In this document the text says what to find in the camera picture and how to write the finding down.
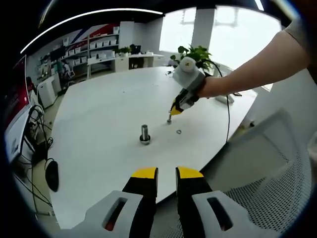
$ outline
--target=white shelving unit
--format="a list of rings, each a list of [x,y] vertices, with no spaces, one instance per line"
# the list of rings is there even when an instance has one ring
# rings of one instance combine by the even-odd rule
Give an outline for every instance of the white shelving unit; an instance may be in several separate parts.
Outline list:
[[[97,39],[101,39],[101,38],[108,38],[108,37],[115,37],[116,38],[116,44],[115,45],[106,45],[106,46],[102,46],[102,47],[98,47],[98,48],[93,48],[90,49],[90,43],[97,40]],[[88,36],[87,39],[85,40],[81,40],[75,43],[71,43],[69,45],[67,45],[66,47],[70,47],[70,46],[75,46],[77,44],[80,44],[82,42],[86,42],[86,45],[84,45],[83,47],[85,47],[83,50],[81,50],[80,52],[73,54],[73,55],[69,55],[69,53],[67,53],[67,56],[63,58],[63,60],[66,59],[71,59],[71,58],[81,58],[81,57],[87,57],[87,61],[88,59],[91,57],[91,52],[93,51],[101,51],[101,50],[112,50],[112,49],[116,49],[119,46],[119,34],[109,34],[109,35],[99,35],[99,36],[94,36],[94,37],[90,37]],[[83,64],[87,64],[86,62],[82,62],[80,61],[79,64],[74,64],[72,65],[72,67],[77,67],[79,65],[83,65]]]

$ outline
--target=white table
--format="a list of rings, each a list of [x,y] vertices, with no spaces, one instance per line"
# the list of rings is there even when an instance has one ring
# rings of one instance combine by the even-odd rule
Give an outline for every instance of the white table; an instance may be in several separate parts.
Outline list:
[[[157,54],[137,54],[137,55],[129,55],[126,57],[115,57],[115,58],[89,58],[87,60],[87,79],[89,79],[91,75],[91,65],[96,63],[102,63],[111,61],[111,68],[114,72],[122,72],[129,70],[129,59],[133,58],[144,58],[144,67],[153,67],[155,65],[155,59],[163,59],[164,56]]]
[[[59,166],[59,190],[51,192],[62,229],[83,221],[89,207],[113,190],[122,190],[133,172],[158,167],[158,197],[176,189],[175,167],[201,170],[223,147],[228,127],[227,106],[200,99],[172,118],[168,111],[181,87],[153,67],[112,73],[71,86],[53,126],[49,157]],[[253,104],[256,93],[242,92],[230,105],[231,136]],[[151,144],[140,143],[147,124]]]

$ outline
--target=shelf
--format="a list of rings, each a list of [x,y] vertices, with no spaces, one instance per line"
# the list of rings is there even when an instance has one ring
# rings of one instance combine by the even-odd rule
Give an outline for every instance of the shelf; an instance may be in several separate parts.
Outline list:
[[[108,45],[108,46],[102,46],[99,48],[93,48],[93,49],[89,49],[90,51],[95,51],[95,50],[100,50],[102,48],[108,48],[108,47],[113,47],[113,46],[118,46],[119,44],[115,44],[115,45]]]
[[[87,52],[87,50],[81,51],[81,52],[79,52],[79,53],[77,53],[77,54],[73,54],[73,55],[71,55],[71,56],[66,56],[66,57],[62,58],[62,60],[67,59],[67,58],[70,58],[70,57],[73,57],[73,56],[76,56],[76,55],[79,55],[79,54],[82,54],[82,53],[85,53],[85,52]]]
[[[80,74],[75,74],[75,76],[70,78],[68,81],[76,80],[76,79],[78,79],[80,77],[83,77],[83,76],[87,76],[87,72],[83,72],[83,73],[80,73]]]
[[[65,47],[73,46],[73,45],[76,45],[76,44],[79,44],[79,43],[82,43],[82,42],[85,42],[85,41],[88,41],[88,39],[86,39],[86,40],[81,40],[81,41],[74,42],[74,43],[71,43],[71,44],[69,44],[68,46],[65,46]]]
[[[73,67],[76,67],[76,66],[79,66],[79,65],[82,65],[82,64],[87,64],[87,62],[83,62],[83,63],[75,64],[75,65],[73,65]]]
[[[91,37],[89,38],[90,40],[93,40],[93,39],[97,39],[97,38],[102,38],[102,37],[109,37],[109,36],[118,36],[119,34],[111,34],[111,35],[105,35],[105,36],[95,36],[95,37]]]

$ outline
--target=white wall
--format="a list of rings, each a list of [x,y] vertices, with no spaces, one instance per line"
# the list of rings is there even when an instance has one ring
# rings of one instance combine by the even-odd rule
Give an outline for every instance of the white wall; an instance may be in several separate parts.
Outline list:
[[[144,42],[145,42],[145,37],[144,33],[146,31],[146,25],[143,23],[134,23],[133,26],[133,40],[132,43],[134,45],[140,45],[141,46],[141,51],[143,50],[144,47]]]
[[[295,128],[307,144],[317,130],[317,85],[307,69],[281,82],[274,83],[270,92],[256,89],[259,93],[248,114],[255,124],[265,120],[280,108],[291,116]]]
[[[162,24],[163,24],[162,17],[145,24],[143,51],[152,51],[156,54],[159,53],[159,42],[160,42],[160,33],[162,30]]]
[[[120,22],[119,48],[128,47],[132,44],[133,27],[134,27],[133,21]]]
[[[192,46],[209,48],[213,26],[214,9],[197,9]]]

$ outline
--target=ceiling light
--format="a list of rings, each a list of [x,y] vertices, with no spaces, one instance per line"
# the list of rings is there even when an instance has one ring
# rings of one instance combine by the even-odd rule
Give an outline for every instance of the ceiling light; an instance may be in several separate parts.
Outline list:
[[[83,14],[80,14],[80,15],[77,15],[77,16],[73,16],[73,17],[71,17],[69,19],[63,20],[63,21],[59,22],[58,24],[55,24],[54,26],[51,26],[50,28],[46,29],[40,35],[38,35],[32,41],[30,41],[30,43],[28,43],[23,48],[23,50],[21,50],[20,54],[23,53],[26,50],[26,48],[28,48],[33,42],[35,42],[38,38],[43,36],[45,33],[49,32],[53,28],[65,23],[65,22],[68,22],[70,20],[76,19],[76,18],[81,17],[81,16],[86,16],[86,15],[90,15],[90,14],[94,14],[94,13],[100,13],[100,12],[107,12],[107,11],[142,11],[142,12],[148,12],[148,13],[154,13],[154,14],[160,14],[160,15],[163,14],[163,12],[159,12],[159,11],[152,11],[152,10],[146,10],[146,9],[137,9],[137,8],[111,8],[111,9],[102,9],[102,10],[97,10],[97,11],[86,12],[86,13],[83,13]]]
[[[263,8],[263,5],[262,5],[262,2],[261,0],[254,0],[258,6],[258,9],[261,10],[261,11],[264,11],[264,8]]]

